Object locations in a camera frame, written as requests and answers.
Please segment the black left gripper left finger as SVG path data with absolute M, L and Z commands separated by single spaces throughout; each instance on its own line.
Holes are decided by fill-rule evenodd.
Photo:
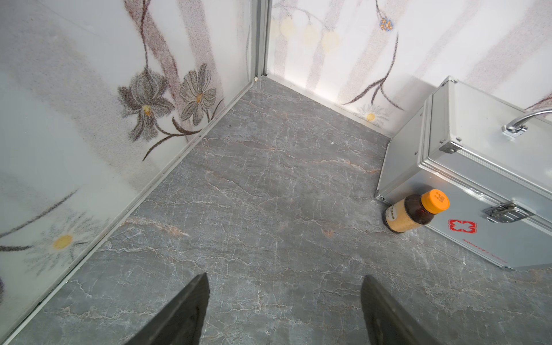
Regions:
M 194 277 L 128 344 L 198 344 L 210 297 L 208 276 Z

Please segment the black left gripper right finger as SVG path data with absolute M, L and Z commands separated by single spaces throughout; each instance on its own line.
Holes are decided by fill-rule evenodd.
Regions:
M 375 277 L 364 277 L 360 299 L 371 344 L 439 344 Z

